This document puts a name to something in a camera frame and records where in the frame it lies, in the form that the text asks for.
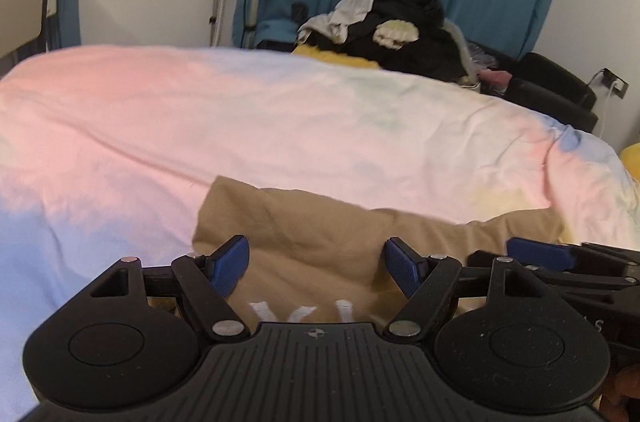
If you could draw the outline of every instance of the person's hand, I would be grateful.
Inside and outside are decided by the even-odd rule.
[[[602,389],[600,413],[609,422],[629,422],[625,400],[640,398],[640,364],[611,373]]]

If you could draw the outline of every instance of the mattress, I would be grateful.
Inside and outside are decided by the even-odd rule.
[[[590,134],[420,76],[233,49],[87,46],[0,82],[0,421],[39,323],[122,256],[190,250],[216,176],[451,222],[553,206],[640,249],[638,183]]]

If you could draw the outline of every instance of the yellow object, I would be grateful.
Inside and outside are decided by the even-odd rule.
[[[620,153],[620,160],[636,180],[640,180],[640,143],[633,144]]]
[[[380,68],[378,63],[364,59],[364,57],[353,57],[348,56],[347,54],[338,54],[331,50],[320,50],[318,47],[311,47],[308,45],[298,45],[292,54],[311,57],[318,61],[324,61],[325,63],[332,63],[334,65],[347,65],[348,67],[356,68]]]

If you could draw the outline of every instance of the grooved surface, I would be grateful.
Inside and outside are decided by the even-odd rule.
[[[449,388],[416,346],[365,323],[265,323],[214,347],[177,391],[114,414],[43,404],[25,422],[596,422],[587,407],[525,417],[481,407]]]

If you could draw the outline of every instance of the silver screw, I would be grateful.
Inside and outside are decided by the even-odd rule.
[[[413,337],[420,333],[420,325],[413,321],[395,321],[389,325],[389,332],[398,337]]]
[[[244,325],[233,319],[226,319],[224,321],[218,321],[212,327],[213,332],[223,337],[237,336],[244,330]]]

